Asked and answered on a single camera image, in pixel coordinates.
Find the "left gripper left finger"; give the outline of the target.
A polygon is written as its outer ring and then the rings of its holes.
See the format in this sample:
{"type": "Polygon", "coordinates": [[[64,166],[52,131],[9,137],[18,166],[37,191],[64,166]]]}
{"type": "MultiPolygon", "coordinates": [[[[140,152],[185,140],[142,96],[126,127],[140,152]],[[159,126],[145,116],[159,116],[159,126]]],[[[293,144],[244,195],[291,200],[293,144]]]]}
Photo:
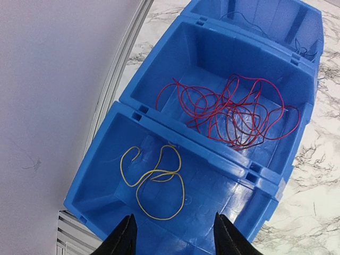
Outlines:
{"type": "Polygon", "coordinates": [[[136,254],[137,224],[134,214],[125,216],[91,255],[136,254]]]}

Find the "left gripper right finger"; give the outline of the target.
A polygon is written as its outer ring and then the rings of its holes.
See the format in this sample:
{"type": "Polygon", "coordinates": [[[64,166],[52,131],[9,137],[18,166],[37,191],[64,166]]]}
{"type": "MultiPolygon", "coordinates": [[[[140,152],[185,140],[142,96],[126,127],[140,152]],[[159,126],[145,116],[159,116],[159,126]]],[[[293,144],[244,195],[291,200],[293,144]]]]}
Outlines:
{"type": "Polygon", "coordinates": [[[262,255],[224,214],[215,215],[214,241],[217,255],[262,255]]]}

